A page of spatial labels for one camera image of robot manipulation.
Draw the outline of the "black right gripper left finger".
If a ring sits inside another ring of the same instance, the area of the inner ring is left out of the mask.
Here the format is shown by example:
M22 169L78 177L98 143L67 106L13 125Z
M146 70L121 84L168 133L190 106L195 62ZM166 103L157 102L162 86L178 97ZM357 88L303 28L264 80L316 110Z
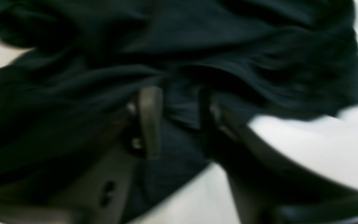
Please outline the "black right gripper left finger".
M84 151L0 185L0 223L118 224L136 165L161 154L162 115L162 88L141 88Z

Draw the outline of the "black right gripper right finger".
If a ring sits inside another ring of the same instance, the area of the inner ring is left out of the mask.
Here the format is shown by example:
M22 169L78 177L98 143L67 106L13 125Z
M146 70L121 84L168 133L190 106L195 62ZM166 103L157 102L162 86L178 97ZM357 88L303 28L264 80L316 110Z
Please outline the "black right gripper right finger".
M298 164L199 92L203 147L227 173L241 224L358 224L358 190Z

